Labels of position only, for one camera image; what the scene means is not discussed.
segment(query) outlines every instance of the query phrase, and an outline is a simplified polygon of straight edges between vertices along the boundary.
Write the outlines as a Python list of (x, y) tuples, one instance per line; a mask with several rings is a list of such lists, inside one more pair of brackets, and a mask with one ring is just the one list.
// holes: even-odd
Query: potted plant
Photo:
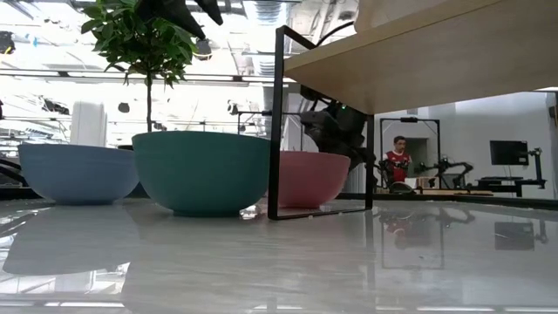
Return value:
[(84, 9), (91, 20), (81, 26), (81, 32), (90, 32), (97, 39), (93, 50), (109, 62), (105, 71), (115, 68), (125, 72), (125, 84), (129, 84), (130, 74), (145, 75), (147, 131), (151, 132), (153, 79), (160, 76), (171, 87), (184, 79), (184, 69), (192, 64), (195, 44), (187, 31), (162, 18), (142, 21), (135, 5), (135, 0), (119, 0), (108, 10), (105, 0), (97, 0), (96, 5)]
[[(175, 24), (153, 17), (143, 22), (135, 0), (119, 0), (109, 11), (104, 0), (84, 10), (92, 20), (82, 26), (97, 39), (94, 50), (109, 65), (145, 75), (147, 125), (151, 131), (154, 76), (166, 85), (183, 78), (194, 43)], [(178, 215), (228, 216), (256, 203), (265, 193), (269, 141), (236, 134), (148, 132), (132, 138), (141, 185), (160, 205)]]

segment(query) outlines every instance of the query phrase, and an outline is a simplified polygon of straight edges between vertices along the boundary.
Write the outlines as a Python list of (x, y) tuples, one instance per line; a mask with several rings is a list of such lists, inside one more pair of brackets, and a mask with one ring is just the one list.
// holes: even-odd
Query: black cable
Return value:
[(349, 26), (351, 26), (351, 25), (354, 25), (354, 24), (355, 24), (354, 21), (350, 21), (350, 22), (348, 22), (348, 23), (345, 23), (345, 24), (343, 24), (343, 25), (340, 25), (340, 26), (334, 28), (332, 31), (330, 31), (329, 33), (325, 34), (324, 37), (320, 38), (320, 40), (317, 42), (316, 46), (319, 46), (319, 45), (323, 44), (323, 41), (324, 41), (325, 39), (329, 38), (331, 35), (337, 33), (338, 31), (340, 31), (340, 30), (342, 30), (342, 29), (346, 29), (347, 27), (349, 27)]

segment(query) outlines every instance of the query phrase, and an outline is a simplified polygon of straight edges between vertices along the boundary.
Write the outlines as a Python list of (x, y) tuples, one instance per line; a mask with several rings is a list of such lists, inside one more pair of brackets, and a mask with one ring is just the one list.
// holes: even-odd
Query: person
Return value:
[(405, 152), (407, 140), (404, 136), (396, 136), (393, 139), (394, 149), (384, 154), (383, 159), (390, 162), (395, 182), (405, 182), (407, 167), (411, 163), (411, 156)]

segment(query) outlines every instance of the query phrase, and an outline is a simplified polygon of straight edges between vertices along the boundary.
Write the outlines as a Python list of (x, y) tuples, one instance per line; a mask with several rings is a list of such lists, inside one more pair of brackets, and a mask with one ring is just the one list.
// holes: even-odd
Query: monitor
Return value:
[(495, 166), (528, 166), (527, 142), (524, 140), (491, 140), (490, 155)]

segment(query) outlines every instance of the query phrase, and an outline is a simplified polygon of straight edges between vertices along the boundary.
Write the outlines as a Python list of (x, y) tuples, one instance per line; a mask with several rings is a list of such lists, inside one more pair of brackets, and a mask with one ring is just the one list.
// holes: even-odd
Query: wooden shelf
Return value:
[(363, 113), (558, 85), (558, 0), (448, 0), (285, 60)]

